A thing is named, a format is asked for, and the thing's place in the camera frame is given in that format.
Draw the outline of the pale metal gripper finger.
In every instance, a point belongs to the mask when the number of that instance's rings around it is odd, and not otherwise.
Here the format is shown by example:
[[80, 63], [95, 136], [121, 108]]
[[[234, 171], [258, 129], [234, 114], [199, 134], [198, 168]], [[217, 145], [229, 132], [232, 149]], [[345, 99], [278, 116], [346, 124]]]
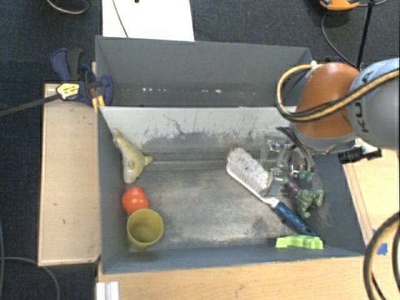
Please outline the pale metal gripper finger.
[[270, 175], [271, 175], [271, 186], [269, 188], [267, 195], [276, 196], [281, 189], [281, 184], [284, 179], [284, 171], [274, 167], [270, 170]]
[[269, 146], [263, 146], [260, 149], [260, 163], [264, 168], [272, 168], [276, 164], [277, 152]]

